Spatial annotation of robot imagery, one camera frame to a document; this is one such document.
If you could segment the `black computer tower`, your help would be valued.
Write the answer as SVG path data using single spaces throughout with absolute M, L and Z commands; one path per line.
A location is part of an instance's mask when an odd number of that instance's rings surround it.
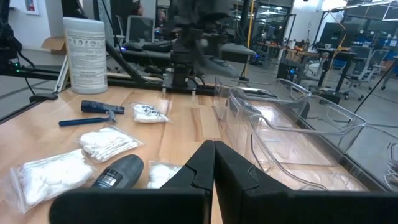
M 277 79 L 298 82 L 301 64 L 291 60 L 281 60 L 278 67 Z

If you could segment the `computer mouse with blue light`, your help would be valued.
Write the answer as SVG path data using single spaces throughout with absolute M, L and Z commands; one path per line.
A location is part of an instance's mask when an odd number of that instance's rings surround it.
M 122 50 L 129 50 L 129 51 L 135 51 L 135 52 L 142 52 L 143 48 L 135 42 L 126 42 L 121 46 Z

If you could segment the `blue disposable razor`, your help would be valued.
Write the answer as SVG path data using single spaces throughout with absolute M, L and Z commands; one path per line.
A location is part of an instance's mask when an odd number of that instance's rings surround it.
M 116 115 L 113 111 L 108 111 L 108 117 L 102 118 L 87 118 L 87 119 L 74 119 L 74 120 L 67 120 L 67 121 L 59 121 L 58 125 L 60 127 L 66 126 L 76 126 L 76 125 L 83 125 L 83 124 L 94 124 L 94 123 L 103 123 L 103 122 L 116 122 Z

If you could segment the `dark blue tube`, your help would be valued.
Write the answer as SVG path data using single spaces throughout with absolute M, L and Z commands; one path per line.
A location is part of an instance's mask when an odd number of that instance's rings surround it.
M 101 114 L 105 114 L 108 111 L 112 111 L 115 114 L 124 114 L 125 107 L 118 105 L 110 105 L 97 101 L 83 100 L 81 102 L 81 111 L 84 113 L 101 113 Z

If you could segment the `clear plastic bin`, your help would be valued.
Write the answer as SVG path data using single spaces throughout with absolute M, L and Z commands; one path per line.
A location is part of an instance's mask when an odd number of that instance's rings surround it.
M 366 120 L 320 96 L 283 100 L 258 93 L 229 90 L 229 111 L 237 128 L 244 124 L 289 134 L 304 133 L 344 153 L 358 137 Z
M 250 128 L 259 167 L 292 189 L 398 193 L 398 137 L 386 131 L 365 124 L 342 153 L 309 134 Z
M 270 83 L 250 82 L 244 80 L 231 80 L 236 82 L 234 85 L 224 85 L 221 80 L 215 78 L 215 97 L 213 106 L 215 107 L 217 117 L 225 120 L 228 100 L 230 98 L 229 91 L 237 88 L 243 92 L 243 96 L 238 98 L 249 101 L 270 101 L 277 103 L 296 103 L 306 101 L 312 94 L 304 87 L 285 80 L 276 79 Z

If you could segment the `cotton balls bag with writing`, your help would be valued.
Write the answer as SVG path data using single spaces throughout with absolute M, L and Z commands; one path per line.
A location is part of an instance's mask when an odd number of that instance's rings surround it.
M 139 123 L 167 123 L 169 118 L 152 105 L 133 103 L 134 121 Z

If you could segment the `small cotton balls bag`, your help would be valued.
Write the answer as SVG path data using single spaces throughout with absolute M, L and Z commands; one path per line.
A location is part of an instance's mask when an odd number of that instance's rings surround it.
M 159 161 L 149 161 L 148 189 L 159 189 L 170 180 L 180 169 L 181 165 L 169 164 Z

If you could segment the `silver aluminium bar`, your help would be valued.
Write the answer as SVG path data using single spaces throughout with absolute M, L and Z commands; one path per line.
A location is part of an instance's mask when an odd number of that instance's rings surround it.
M 68 56 L 66 55 L 54 88 L 54 93 L 58 94 L 62 92 L 68 83 L 68 77 L 69 77 L 69 64 L 68 64 Z

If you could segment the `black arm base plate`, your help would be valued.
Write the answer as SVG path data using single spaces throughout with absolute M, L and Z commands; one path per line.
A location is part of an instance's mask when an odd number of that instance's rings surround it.
M 189 95 L 195 95 L 197 91 L 197 85 L 192 81 L 188 81 L 186 86 L 175 86 L 170 82 L 164 81 L 161 85 L 163 93 L 184 93 Z

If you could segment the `black standing desk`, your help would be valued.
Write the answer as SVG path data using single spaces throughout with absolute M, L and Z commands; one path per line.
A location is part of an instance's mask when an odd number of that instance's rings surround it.
M 321 66 L 322 68 L 321 77 L 318 81 L 317 89 L 314 92 L 314 94 L 323 98 L 322 103 L 326 102 L 326 100 L 329 100 L 338 105 L 341 98 L 344 98 L 346 96 L 345 93 L 340 92 L 340 89 L 343 84 L 343 80 L 345 79 L 346 74 L 352 64 L 353 59 L 357 56 L 357 53 L 330 50 L 325 48 L 317 48 L 317 51 L 322 55 L 328 53 L 328 56 L 324 61 L 323 65 Z M 346 65 L 343 67 L 343 71 L 340 75 L 340 79 L 338 80 L 338 84 L 334 90 L 322 90 L 322 84 L 326 78 L 326 74 L 331 71 L 331 68 L 333 66 L 333 60 L 336 58 L 346 60 Z

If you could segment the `black deodorant stick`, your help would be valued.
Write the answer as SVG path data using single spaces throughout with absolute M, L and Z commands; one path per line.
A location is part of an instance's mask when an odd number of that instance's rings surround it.
M 93 182 L 92 187 L 103 189 L 130 189 L 139 180 L 144 162 L 134 154 L 124 156 L 110 164 Z

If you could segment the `black desktop device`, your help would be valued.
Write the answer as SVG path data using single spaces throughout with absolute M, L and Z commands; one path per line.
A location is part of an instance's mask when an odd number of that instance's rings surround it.
M 172 50 L 172 44 L 173 42 L 171 40 L 162 40 L 154 43 L 144 44 L 142 49 L 153 52 L 167 53 Z

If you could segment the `black frame bracket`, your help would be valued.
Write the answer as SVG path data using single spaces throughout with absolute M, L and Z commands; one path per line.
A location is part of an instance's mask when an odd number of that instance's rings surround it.
M 56 100 L 58 98 L 57 94 L 54 93 L 38 93 L 34 94 L 29 98 L 31 103 L 33 102 L 41 102 L 46 100 Z

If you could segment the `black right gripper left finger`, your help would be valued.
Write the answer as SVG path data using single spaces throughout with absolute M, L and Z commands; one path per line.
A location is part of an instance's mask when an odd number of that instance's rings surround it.
M 215 143 L 205 141 L 159 189 L 79 188 L 58 196 L 50 224 L 210 224 Z

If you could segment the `yellow vertical pole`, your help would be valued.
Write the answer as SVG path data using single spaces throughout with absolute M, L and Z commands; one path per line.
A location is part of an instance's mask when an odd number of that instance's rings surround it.
M 251 0 L 251 10 L 250 10 L 250 21 L 249 21 L 249 27 L 248 27 L 248 37 L 247 37 L 247 48 L 250 48 L 251 45 L 251 31 L 252 31 L 252 23 L 253 23 L 253 19 L 254 19 L 254 5 L 255 5 L 255 1 L 256 0 Z M 243 73 L 243 80 L 248 81 L 247 78 L 247 72 L 248 72 L 248 65 L 249 63 L 249 59 L 247 59 L 247 62 L 244 66 L 244 73 Z

